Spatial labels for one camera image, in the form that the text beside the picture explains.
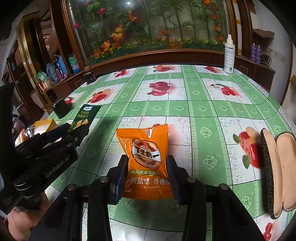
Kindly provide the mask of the person's left hand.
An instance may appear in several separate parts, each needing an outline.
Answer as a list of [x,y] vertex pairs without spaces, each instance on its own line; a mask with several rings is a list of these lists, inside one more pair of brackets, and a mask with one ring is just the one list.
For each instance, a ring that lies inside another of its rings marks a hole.
[[41,202],[38,210],[17,212],[13,209],[6,218],[1,217],[1,239],[27,240],[30,237],[31,229],[39,223],[51,206],[44,192],[39,197]]

